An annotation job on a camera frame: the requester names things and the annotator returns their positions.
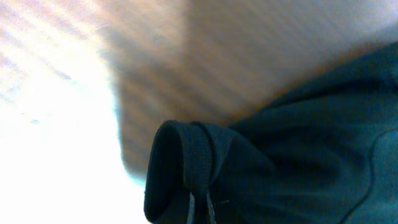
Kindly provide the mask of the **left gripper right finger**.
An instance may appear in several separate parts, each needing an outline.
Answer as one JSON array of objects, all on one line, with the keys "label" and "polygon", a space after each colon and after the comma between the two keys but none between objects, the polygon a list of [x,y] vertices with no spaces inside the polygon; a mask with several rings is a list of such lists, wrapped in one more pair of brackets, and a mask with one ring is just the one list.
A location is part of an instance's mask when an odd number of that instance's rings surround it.
[{"label": "left gripper right finger", "polygon": [[206,193],[206,211],[207,224],[216,224],[215,212],[209,192]]}]

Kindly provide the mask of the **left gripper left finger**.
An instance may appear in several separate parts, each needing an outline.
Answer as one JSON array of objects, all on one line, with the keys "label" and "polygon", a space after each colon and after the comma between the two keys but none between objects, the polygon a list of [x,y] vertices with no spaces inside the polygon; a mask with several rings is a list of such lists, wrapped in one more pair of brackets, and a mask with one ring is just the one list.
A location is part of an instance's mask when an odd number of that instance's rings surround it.
[{"label": "left gripper left finger", "polygon": [[187,215],[187,224],[195,223],[195,197],[190,193],[190,201]]}]

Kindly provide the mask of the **black t-shirt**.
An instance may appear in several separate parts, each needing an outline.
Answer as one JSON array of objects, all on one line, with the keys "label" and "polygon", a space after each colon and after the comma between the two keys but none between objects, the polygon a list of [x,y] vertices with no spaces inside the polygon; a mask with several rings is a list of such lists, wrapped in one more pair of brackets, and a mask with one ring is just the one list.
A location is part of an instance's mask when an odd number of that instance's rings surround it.
[{"label": "black t-shirt", "polygon": [[150,154],[151,223],[396,223],[397,44],[227,127],[166,121]]}]

